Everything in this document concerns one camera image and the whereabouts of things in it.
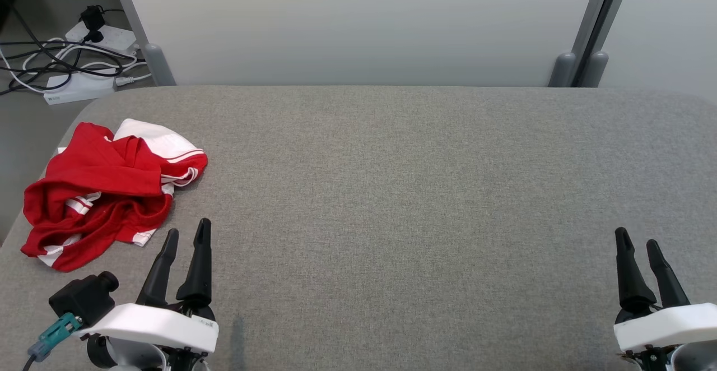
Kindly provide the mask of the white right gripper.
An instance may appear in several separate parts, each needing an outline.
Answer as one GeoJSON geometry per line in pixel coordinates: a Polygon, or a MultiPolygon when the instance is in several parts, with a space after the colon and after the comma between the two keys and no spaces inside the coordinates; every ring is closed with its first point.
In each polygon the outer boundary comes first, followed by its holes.
{"type": "MultiPolygon", "coordinates": [[[[620,312],[650,314],[657,300],[635,261],[635,248],[629,233],[620,226],[614,235],[620,312]]],[[[691,305],[658,242],[648,240],[647,251],[663,309],[647,317],[616,323],[613,330],[620,350],[638,353],[649,346],[679,346],[717,340],[717,305],[691,305]]]]}

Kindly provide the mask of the black plug adapter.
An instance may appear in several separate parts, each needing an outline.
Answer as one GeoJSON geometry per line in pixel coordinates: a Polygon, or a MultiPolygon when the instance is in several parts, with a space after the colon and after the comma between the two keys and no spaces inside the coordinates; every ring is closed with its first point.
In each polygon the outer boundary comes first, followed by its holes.
{"type": "Polygon", "coordinates": [[[87,6],[80,14],[79,22],[82,22],[87,29],[87,34],[83,36],[82,43],[97,43],[104,39],[104,35],[100,29],[105,26],[104,19],[105,9],[102,6],[87,6]]]}

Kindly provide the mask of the dark grey partition post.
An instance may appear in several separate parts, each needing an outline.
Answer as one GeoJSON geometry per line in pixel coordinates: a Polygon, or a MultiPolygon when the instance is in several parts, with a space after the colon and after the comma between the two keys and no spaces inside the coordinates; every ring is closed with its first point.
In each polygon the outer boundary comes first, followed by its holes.
{"type": "Polygon", "coordinates": [[[574,87],[598,87],[609,60],[603,50],[607,36],[623,0],[602,0],[574,75],[574,87]]]}

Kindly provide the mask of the white power strip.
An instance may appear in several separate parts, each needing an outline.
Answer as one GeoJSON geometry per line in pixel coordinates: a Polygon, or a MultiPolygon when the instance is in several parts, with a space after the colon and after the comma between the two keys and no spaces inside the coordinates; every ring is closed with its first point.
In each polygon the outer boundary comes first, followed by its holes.
{"type": "Polygon", "coordinates": [[[49,105],[94,100],[115,93],[115,77],[85,73],[52,76],[47,80],[43,98],[49,105]]]}
{"type": "MultiPolygon", "coordinates": [[[[125,55],[135,54],[140,48],[136,36],[131,30],[104,25],[98,29],[98,32],[103,37],[100,41],[94,42],[88,39],[85,44],[96,45],[125,55]]],[[[71,42],[81,42],[89,33],[90,30],[80,22],[69,29],[65,34],[65,39],[71,42]]]]}

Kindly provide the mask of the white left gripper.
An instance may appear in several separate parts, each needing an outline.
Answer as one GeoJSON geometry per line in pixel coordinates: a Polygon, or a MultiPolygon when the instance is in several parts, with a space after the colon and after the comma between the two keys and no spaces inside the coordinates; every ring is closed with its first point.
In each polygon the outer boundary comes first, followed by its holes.
{"type": "MultiPolygon", "coordinates": [[[[179,350],[189,348],[199,354],[214,353],[218,340],[217,322],[159,309],[168,305],[166,292],[178,243],[179,231],[170,229],[136,304],[117,305],[92,327],[74,332],[74,337],[101,335],[179,350]]],[[[199,221],[194,253],[176,299],[189,309],[202,309],[212,302],[212,222],[208,218],[199,221]]]]}

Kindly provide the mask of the red shorts with white stripes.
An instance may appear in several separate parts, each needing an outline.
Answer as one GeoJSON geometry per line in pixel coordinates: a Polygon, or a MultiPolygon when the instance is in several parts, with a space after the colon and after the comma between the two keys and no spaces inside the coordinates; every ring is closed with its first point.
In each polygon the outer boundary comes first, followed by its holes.
{"type": "Polygon", "coordinates": [[[133,243],[166,220],[175,187],[161,176],[164,159],[141,138],[111,135],[80,123],[44,176],[26,188],[23,212],[31,230],[23,254],[70,272],[115,241],[133,243]]]}

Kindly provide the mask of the white partition panel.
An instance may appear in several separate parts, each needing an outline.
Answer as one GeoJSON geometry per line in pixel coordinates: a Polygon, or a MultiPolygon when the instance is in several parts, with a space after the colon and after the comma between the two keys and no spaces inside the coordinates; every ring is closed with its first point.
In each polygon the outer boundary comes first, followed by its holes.
{"type": "Polygon", "coordinates": [[[589,0],[120,0],[177,85],[546,86],[589,0]]]}
{"type": "Polygon", "coordinates": [[[600,86],[661,89],[717,103],[717,0],[622,0],[600,86]]]}

